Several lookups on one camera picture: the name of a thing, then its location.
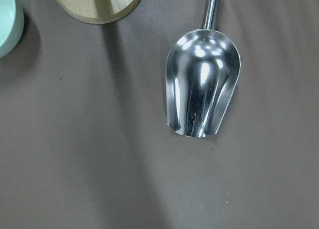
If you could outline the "metal scoop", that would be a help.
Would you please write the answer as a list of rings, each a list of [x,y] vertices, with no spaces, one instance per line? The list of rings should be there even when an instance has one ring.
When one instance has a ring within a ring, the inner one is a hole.
[[[219,4],[206,0],[202,27],[184,34],[166,61],[167,125],[187,137],[218,133],[240,74],[236,45],[215,29]]]

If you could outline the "light green bowl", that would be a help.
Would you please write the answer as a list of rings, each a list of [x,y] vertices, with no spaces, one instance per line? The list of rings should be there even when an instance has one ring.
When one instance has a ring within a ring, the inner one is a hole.
[[[19,0],[0,0],[0,57],[11,52],[21,39],[24,13]]]

